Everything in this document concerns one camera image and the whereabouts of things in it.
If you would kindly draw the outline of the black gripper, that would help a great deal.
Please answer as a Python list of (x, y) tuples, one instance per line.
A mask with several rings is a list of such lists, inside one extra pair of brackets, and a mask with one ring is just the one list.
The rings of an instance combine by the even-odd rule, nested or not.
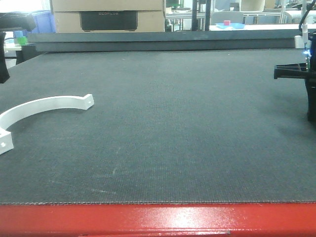
[(310, 34), (311, 40), (310, 58), (308, 60), (308, 71), (306, 63), (275, 65), (274, 79), (305, 79), (308, 96), (308, 121), (316, 120), (316, 33)]

